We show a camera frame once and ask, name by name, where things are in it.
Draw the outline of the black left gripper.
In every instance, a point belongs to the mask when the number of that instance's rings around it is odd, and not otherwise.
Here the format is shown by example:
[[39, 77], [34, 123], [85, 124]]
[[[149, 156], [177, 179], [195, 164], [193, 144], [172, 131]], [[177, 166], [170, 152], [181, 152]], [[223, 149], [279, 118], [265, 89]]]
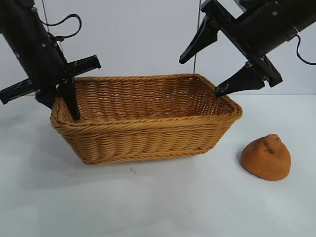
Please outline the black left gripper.
[[36, 101], [52, 110], [58, 92], [72, 118], [80, 119], [76, 99], [75, 76], [100, 69], [96, 55], [67, 62], [57, 43], [50, 38], [24, 43], [21, 39], [4, 36], [28, 78], [0, 91], [0, 100], [6, 104], [26, 94], [36, 92]]

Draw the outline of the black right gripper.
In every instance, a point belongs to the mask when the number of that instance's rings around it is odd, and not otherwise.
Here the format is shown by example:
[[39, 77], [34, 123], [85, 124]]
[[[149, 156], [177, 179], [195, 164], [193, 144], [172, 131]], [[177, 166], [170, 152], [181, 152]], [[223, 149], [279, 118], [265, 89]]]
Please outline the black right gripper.
[[219, 31], [247, 59], [239, 71], [216, 86], [216, 96], [260, 90], [265, 87], [265, 81], [271, 87], [282, 82], [267, 54], [296, 35], [297, 31], [275, 0], [263, 1], [238, 18], [234, 18], [217, 0], [205, 1], [201, 10], [205, 16], [191, 43], [181, 54], [179, 63], [185, 64], [216, 42]]

